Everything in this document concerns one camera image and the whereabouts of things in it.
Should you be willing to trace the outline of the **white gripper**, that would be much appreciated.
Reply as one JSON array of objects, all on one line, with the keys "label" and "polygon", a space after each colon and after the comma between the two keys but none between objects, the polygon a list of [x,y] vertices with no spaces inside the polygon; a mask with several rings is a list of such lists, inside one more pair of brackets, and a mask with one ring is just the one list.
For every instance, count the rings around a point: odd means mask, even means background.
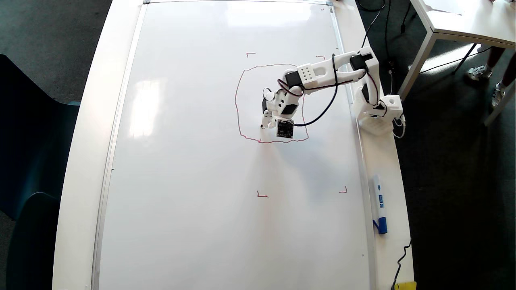
[{"label": "white gripper", "polygon": [[277,126],[278,118],[292,120],[299,106],[302,88],[290,88],[289,91],[279,89],[272,91],[263,89],[263,118],[260,128]]}]

